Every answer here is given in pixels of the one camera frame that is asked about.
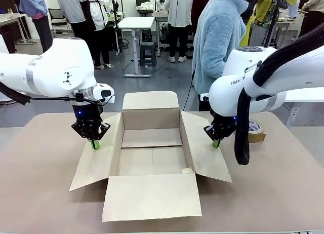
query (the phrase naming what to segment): black bag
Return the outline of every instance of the black bag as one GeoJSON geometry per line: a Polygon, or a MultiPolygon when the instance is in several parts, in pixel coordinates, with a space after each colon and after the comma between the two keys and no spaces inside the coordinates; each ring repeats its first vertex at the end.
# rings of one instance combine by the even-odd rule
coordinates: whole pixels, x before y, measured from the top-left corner
{"type": "Polygon", "coordinates": [[[2,34],[9,53],[16,53],[15,41],[8,32],[2,34]]]}

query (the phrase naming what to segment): floor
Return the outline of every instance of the floor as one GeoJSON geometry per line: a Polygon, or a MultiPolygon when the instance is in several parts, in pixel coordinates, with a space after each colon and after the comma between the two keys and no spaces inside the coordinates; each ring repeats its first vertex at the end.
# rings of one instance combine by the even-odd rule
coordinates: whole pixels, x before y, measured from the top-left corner
{"type": "MultiPolygon", "coordinates": [[[[285,42],[293,37],[290,34],[285,42]]],[[[142,73],[152,73],[150,79],[145,78],[124,78],[124,73],[134,73],[134,62],[130,63],[133,57],[132,41],[129,48],[124,50],[118,56],[112,52],[112,69],[96,70],[95,77],[98,82],[106,83],[115,89],[115,104],[108,104],[104,107],[107,112],[120,111],[123,103],[123,97],[128,92],[170,90],[178,95],[180,108],[183,109],[191,84],[191,61],[184,63],[170,64],[167,62],[167,53],[162,53],[158,58],[157,66],[152,68],[141,67],[142,73]]],[[[36,45],[19,45],[19,53],[35,54],[41,53],[40,43],[36,45]]],[[[191,89],[186,111],[197,111],[198,100],[194,89],[191,89]]],[[[15,134],[19,133],[20,127],[24,127],[35,115],[50,112],[72,112],[72,107],[67,102],[61,101],[32,101],[26,106],[18,103],[11,105],[0,105],[0,149],[10,141],[15,134]]],[[[288,115],[285,107],[280,107],[274,113],[284,121],[288,115]]],[[[301,108],[298,118],[292,128],[293,134],[304,144],[304,146],[313,154],[313,156],[324,166],[324,154],[322,149],[324,142],[324,103],[305,103],[301,108]]],[[[324,231],[316,231],[315,234],[324,234],[324,231]]]]}

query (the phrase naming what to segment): light blue fleece jacket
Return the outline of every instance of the light blue fleece jacket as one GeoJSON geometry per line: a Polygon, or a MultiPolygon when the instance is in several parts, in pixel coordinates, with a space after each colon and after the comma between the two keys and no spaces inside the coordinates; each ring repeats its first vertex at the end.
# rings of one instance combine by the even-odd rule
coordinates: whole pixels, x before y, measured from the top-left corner
{"type": "Polygon", "coordinates": [[[244,0],[210,0],[202,12],[194,38],[192,72],[197,93],[209,93],[212,83],[222,76],[231,51],[246,32],[240,17],[248,8],[244,0]]]}

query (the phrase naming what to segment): black chair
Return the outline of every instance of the black chair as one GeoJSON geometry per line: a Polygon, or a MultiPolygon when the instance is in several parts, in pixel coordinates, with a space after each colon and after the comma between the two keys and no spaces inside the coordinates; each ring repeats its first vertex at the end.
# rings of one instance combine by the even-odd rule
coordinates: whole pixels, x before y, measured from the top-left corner
{"type": "Polygon", "coordinates": [[[65,26],[66,30],[70,34],[70,26],[66,21],[62,11],[60,9],[49,9],[50,17],[51,17],[51,24],[53,27],[54,35],[57,33],[55,27],[56,26],[65,26]]]}
{"type": "MultiPolygon", "coordinates": [[[[150,2],[150,0],[136,0],[136,6],[140,6],[145,2],[150,2]]],[[[147,14],[153,14],[154,10],[137,10],[137,12],[146,17],[147,14]]]]}

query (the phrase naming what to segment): box flap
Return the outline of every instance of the box flap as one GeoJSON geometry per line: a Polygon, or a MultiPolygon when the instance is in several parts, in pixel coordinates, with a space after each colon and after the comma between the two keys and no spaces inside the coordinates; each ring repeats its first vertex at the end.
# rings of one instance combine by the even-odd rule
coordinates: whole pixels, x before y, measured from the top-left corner
{"type": "Polygon", "coordinates": [[[181,112],[186,131],[194,169],[197,174],[232,182],[220,148],[214,148],[212,141],[204,132],[210,125],[207,119],[187,112],[181,112]]]}
{"type": "Polygon", "coordinates": [[[122,148],[181,146],[179,129],[125,130],[122,148]]]}
{"type": "Polygon", "coordinates": [[[201,216],[195,174],[110,177],[102,221],[201,216]]]}
{"type": "Polygon", "coordinates": [[[179,108],[178,96],[173,91],[127,93],[123,110],[179,108]]]}
{"type": "Polygon", "coordinates": [[[108,177],[120,120],[121,113],[104,120],[111,127],[100,140],[100,148],[98,150],[92,149],[89,142],[86,143],[70,191],[108,177]]]}

